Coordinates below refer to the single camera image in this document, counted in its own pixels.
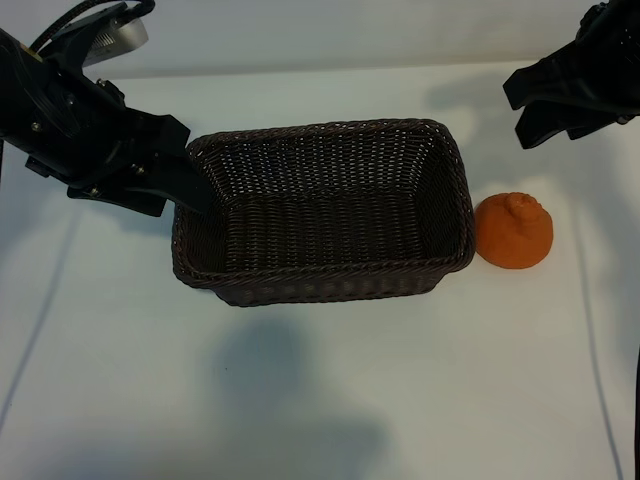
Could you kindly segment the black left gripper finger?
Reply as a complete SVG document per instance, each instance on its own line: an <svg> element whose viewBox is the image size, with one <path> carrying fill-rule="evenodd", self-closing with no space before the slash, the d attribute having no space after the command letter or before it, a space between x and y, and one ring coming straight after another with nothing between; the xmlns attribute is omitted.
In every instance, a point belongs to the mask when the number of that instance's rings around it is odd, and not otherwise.
<svg viewBox="0 0 640 480"><path fill-rule="evenodd" d="M166 205L165 198L149 193L122 189L104 190L95 186L88 189L68 187L67 196L71 199L107 203L152 217L160 217Z"/></svg>
<svg viewBox="0 0 640 480"><path fill-rule="evenodd" d="M138 160L138 192L144 197L138 212L149 216L160 216L167 200L198 213L205 213L211 205L209 182L184 155L142 155Z"/></svg>

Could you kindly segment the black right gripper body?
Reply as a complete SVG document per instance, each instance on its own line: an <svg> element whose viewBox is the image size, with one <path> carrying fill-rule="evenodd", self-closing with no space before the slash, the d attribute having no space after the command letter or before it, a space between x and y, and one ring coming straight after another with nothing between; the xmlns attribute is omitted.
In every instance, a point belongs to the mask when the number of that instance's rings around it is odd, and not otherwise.
<svg viewBox="0 0 640 480"><path fill-rule="evenodd" d="M598 100L639 112L639 18L583 19L576 35L583 78Z"/></svg>

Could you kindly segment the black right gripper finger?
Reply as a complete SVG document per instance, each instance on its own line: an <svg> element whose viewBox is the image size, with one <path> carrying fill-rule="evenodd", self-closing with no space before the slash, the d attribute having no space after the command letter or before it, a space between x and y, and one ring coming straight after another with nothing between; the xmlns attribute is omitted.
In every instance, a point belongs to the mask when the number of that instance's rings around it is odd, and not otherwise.
<svg viewBox="0 0 640 480"><path fill-rule="evenodd" d="M562 132L570 140L583 138L617 123L619 117L611 112L538 100L524 107L515 132L524 149L533 149Z"/></svg>
<svg viewBox="0 0 640 480"><path fill-rule="evenodd" d="M516 70L503 84L512 109L536 101L586 107L590 101L576 46L564 46L537 63Z"/></svg>

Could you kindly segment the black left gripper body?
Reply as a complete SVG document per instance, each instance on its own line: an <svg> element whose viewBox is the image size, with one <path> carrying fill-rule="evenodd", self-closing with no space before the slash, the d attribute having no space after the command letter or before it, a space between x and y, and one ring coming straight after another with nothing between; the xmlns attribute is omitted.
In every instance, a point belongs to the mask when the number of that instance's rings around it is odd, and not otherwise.
<svg viewBox="0 0 640 480"><path fill-rule="evenodd" d="M186 156L188 137L171 115L127 107L111 83L33 57L9 60L9 142L31 157L34 170L69 187L138 189L139 158Z"/></svg>

